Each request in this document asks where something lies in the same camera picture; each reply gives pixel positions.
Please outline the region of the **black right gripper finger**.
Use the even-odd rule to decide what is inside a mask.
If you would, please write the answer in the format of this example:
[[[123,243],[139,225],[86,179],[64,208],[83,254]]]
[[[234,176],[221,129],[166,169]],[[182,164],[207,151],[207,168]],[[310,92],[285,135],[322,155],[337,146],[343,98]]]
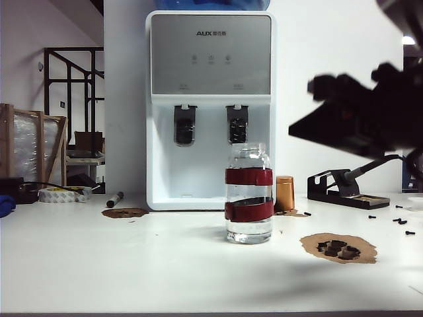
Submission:
[[[314,101],[351,97],[362,90],[362,85],[346,73],[334,76],[317,75],[307,83],[307,92]]]
[[[358,136],[360,118],[349,106],[324,102],[288,128],[290,136],[325,145],[355,155],[362,154]]]

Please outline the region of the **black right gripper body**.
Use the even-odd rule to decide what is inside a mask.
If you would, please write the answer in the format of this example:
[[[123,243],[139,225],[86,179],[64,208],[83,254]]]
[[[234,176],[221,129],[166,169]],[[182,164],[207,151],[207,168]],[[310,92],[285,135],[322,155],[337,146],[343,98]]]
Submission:
[[[371,73],[373,89],[360,93],[360,156],[422,146],[422,65],[400,71],[382,63]]]

